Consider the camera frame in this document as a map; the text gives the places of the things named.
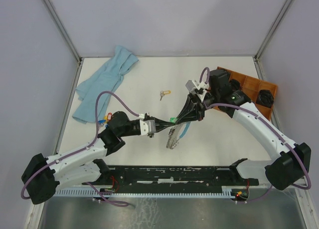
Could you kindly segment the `large keyring with blue handle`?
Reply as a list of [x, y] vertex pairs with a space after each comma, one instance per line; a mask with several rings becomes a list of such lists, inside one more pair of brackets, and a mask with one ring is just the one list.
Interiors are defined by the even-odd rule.
[[168, 140], [166, 143], [166, 148], [174, 149], [179, 141], [186, 135], [191, 122], [185, 122], [173, 126], [168, 133]]

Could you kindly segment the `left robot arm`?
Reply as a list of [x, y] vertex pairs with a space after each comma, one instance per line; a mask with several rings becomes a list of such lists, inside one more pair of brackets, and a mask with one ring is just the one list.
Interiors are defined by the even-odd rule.
[[123, 137], [153, 137], [172, 126], [174, 122], [148, 114], [130, 120], [125, 112], [115, 112], [106, 128], [97, 132], [89, 144], [62, 154], [44, 157], [39, 153], [33, 156], [21, 177], [24, 183], [21, 197], [38, 205], [65, 187], [94, 181], [106, 184], [110, 180], [110, 171], [102, 159], [125, 145]]

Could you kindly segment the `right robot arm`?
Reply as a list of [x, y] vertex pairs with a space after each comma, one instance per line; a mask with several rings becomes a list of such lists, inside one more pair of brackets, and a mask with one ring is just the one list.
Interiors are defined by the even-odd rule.
[[254, 178], [267, 180], [278, 190], [288, 186], [310, 189], [310, 147], [306, 143], [296, 144], [285, 136], [262, 115], [242, 90], [234, 91], [225, 70], [205, 68], [201, 76], [205, 76], [206, 80], [189, 80], [186, 83], [189, 94], [174, 123], [201, 121], [207, 110], [218, 107], [248, 130], [270, 158], [268, 161], [245, 159], [238, 163], [228, 173], [233, 184], [240, 185], [246, 179]]

